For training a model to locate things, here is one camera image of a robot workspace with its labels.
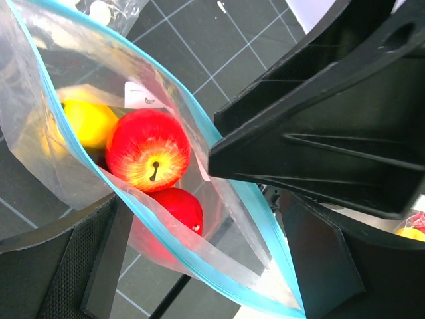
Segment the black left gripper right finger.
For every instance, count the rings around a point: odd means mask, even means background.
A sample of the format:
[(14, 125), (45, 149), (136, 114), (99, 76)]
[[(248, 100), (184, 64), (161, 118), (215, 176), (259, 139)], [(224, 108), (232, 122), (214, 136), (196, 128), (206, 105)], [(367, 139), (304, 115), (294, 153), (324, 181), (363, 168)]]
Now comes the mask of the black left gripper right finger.
[(423, 318), (424, 243), (284, 191), (284, 231), (307, 318)]

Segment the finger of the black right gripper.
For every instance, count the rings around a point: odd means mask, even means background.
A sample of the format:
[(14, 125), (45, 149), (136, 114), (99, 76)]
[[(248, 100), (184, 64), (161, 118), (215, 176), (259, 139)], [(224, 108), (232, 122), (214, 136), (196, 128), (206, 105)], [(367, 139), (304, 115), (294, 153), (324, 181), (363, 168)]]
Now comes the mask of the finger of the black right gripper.
[[(347, 71), (353, 58), (365, 64), (359, 46), (370, 41), (379, 27), (395, 17), (407, 18), (414, 9), (424, 17), (423, 1), (405, 1), (394, 13), (394, 1), (334, 1), (308, 34), (259, 79), (214, 115), (214, 124), (226, 136), (269, 107), (283, 110), (288, 96), (302, 98), (311, 83), (323, 81), (328, 70)], [(303, 122), (341, 125), (347, 131), (348, 114), (354, 112), (354, 128), (391, 130), (418, 115), (424, 105), (424, 85), (414, 65), (424, 66), (422, 51), (400, 58), (376, 74), (336, 93), (305, 111)]]
[(331, 65), (214, 146), (208, 171), (403, 218), (424, 188), (424, 61)]

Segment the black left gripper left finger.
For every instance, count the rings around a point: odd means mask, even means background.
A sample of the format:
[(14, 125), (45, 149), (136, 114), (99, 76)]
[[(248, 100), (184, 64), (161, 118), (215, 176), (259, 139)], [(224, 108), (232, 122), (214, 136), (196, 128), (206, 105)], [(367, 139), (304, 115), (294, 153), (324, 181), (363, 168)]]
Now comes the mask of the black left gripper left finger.
[(109, 318), (132, 221), (109, 195), (1, 240), (1, 317)]

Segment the red yellow toy apple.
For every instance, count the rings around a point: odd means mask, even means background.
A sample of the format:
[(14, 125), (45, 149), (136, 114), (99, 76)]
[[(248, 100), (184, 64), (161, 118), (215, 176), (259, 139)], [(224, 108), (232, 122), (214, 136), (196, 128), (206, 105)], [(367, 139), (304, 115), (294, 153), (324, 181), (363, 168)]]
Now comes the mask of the red yellow toy apple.
[(175, 185), (191, 160), (191, 145), (180, 123), (156, 109), (122, 116), (106, 142), (106, 165), (112, 175), (152, 193)]

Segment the yellow toy bell pepper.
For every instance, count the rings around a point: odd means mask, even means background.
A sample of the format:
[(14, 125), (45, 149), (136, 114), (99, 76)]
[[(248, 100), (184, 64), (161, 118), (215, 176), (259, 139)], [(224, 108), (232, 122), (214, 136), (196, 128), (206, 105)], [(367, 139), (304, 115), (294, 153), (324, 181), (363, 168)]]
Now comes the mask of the yellow toy bell pepper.
[(85, 148), (103, 150), (118, 117), (106, 105), (65, 100), (62, 103), (72, 129)]

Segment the clear zip bag teal zipper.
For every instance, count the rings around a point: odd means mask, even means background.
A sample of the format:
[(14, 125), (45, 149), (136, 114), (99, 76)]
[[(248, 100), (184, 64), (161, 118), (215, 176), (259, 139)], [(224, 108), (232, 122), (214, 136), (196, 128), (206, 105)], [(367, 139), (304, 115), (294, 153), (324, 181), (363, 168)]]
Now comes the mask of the clear zip bag teal zipper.
[[(60, 1), (1, 2), (1, 129), (12, 154), (67, 205), (106, 194), (133, 212), (129, 242), (153, 262), (198, 279), (256, 318), (304, 318), (288, 242), (253, 183), (211, 177), (208, 152), (222, 136), (190, 91), (122, 35), (137, 1), (98, 23)], [(95, 164), (66, 118), (66, 100), (105, 104), (118, 116), (152, 108), (175, 117), (191, 162), (177, 184), (203, 221), (185, 226), (152, 196)]]

